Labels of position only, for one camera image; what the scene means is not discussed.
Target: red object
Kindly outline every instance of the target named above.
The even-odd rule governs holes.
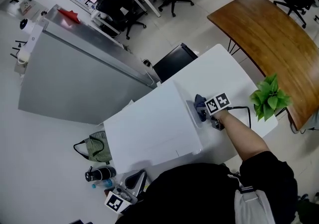
[[[66,10],[62,10],[62,9],[58,9],[58,11],[60,13],[62,13],[63,15],[67,16],[68,18],[70,18],[71,20],[75,21],[76,23],[80,24],[81,22],[78,19],[78,14],[75,13],[74,11],[66,11]]]

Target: person's arm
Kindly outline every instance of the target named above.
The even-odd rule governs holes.
[[[225,127],[227,134],[243,161],[261,153],[269,151],[264,140],[253,130],[243,124],[226,110],[214,114]]]

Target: wooden desk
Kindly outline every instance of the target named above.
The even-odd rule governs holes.
[[[278,74],[279,87],[292,97],[288,112],[301,129],[319,107],[319,53],[310,37],[269,0],[234,0],[207,18],[264,75]]]

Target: clear plastic bottle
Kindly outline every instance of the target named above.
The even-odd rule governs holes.
[[[96,181],[95,183],[92,184],[92,188],[95,189],[97,187],[101,187],[106,190],[111,190],[114,188],[116,185],[116,181],[114,178],[110,178],[107,180],[102,180],[102,181]]]

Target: person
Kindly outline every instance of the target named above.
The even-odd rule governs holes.
[[[265,192],[275,223],[290,224],[298,201],[292,169],[271,153],[257,133],[228,111],[219,111],[214,116],[224,125],[243,160],[242,185]],[[144,200],[130,206],[116,223],[237,223],[234,198],[240,183],[230,174],[225,165],[208,163],[165,171],[148,187]],[[251,215],[257,213],[258,221],[253,222]],[[262,221],[263,213],[247,211],[246,214],[250,220],[240,223],[271,223]]]

